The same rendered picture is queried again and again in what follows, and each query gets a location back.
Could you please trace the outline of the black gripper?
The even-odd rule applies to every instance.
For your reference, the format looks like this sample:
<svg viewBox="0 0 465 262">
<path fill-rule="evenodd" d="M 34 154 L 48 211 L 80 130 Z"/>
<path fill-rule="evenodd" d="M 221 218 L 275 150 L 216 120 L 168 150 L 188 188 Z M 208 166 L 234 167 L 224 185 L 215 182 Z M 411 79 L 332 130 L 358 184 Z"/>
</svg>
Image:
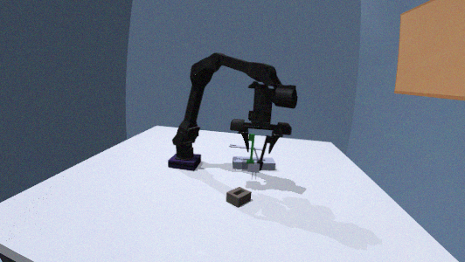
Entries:
<svg viewBox="0 0 465 262">
<path fill-rule="evenodd" d="M 274 130 L 272 131 L 272 140 L 269 144 L 268 154 L 271 153 L 275 143 L 284 134 L 291 135 L 292 127 L 287 122 L 278 122 L 277 125 L 270 124 L 272 106 L 264 106 L 261 104 L 253 104 L 253 123 L 244 122 L 242 119 L 233 119 L 231 121 L 230 130 L 239 131 L 242 134 L 244 142 L 246 144 L 247 153 L 249 153 L 249 138 L 248 129 L 264 129 Z M 258 126 L 258 127 L 257 127 Z"/>
</svg>

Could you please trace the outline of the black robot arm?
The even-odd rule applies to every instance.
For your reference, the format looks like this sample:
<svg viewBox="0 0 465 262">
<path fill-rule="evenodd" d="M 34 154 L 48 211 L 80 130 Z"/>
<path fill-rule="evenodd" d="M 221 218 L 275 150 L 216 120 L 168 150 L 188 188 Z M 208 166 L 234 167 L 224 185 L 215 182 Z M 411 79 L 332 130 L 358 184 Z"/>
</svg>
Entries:
<svg viewBox="0 0 465 262">
<path fill-rule="evenodd" d="M 190 79 L 192 83 L 190 98 L 183 122 L 179 125 L 177 134 L 173 138 L 176 145 L 176 160 L 189 161 L 193 156 L 192 143 L 198 138 L 197 119 L 201 106 L 205 86 L 209 84 L 212 75 L 221 66 L 227 66 L 234 70 L 244 72 L 250 78 L 256 80 L 250 84 L 249 88 L 254 88 L 254 103 L 264 106 L 295 108 L 297 103 L 296 86 L 284 86 L 276 76 L 276 70 L 272 65 L 247 62 L 242 59 L 235 59 L 226 56 L 224 53 L 213 53 L 211 56 L 199 60 L 191 67 Z M 265 85 L 260 85 L 258 82 Z M 273 86 L 274 89 L 270 89 Z"/>
</svg>

